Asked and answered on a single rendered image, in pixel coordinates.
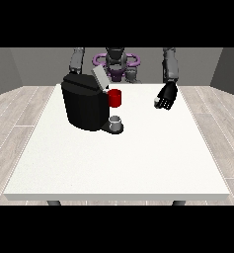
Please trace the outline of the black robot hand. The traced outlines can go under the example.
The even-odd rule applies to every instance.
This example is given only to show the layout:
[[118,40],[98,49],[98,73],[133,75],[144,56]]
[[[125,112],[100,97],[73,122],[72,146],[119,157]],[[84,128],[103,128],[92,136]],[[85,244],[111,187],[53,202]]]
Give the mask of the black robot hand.
[[158,99],[162,100],[161,109],[170,110],[177,98],[177,93],[178,93],[177,84],[174,81],[167,82],[161,89],[159,94],[156,96]]

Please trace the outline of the red pod holder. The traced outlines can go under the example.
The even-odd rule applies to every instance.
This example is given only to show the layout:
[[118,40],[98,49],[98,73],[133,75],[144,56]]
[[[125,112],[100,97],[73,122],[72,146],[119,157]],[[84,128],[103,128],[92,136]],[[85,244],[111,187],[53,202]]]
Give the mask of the red pod holder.
[[108,92],[109,106],[117,108],[121,105],[121,91],[119,89],[111,89]]

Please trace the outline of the pale grey machine lid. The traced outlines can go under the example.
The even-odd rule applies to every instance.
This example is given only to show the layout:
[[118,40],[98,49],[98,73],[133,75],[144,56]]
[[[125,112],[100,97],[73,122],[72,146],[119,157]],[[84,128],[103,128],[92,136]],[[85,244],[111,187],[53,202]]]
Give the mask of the pale grey machine lid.
[[98,65],[91,70],[92,74],[96,78],[98,85],[101,90],[105,90],[111,83],[110,79],[108,78],[105,69],[102,65]]

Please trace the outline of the black coffee machine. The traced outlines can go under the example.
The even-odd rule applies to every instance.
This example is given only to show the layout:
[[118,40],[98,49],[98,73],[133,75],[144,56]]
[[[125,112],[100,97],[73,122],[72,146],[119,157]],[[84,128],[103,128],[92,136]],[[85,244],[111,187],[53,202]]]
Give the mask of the black coffee machine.
[[109,91],[100,89],[96,78],[87,74],[67,74],[61,90],[69,122],[88,131],[104,130],[111,134],[123,132],[110,130]]

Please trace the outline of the small grey cup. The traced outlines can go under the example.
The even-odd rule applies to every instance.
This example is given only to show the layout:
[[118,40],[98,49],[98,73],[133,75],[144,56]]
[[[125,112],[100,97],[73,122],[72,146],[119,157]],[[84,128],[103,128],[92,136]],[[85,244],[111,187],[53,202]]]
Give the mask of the small grey cup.
[[109,118],[110,130],[118,131],[121,128],[121,119],[119,116],[111,116]]

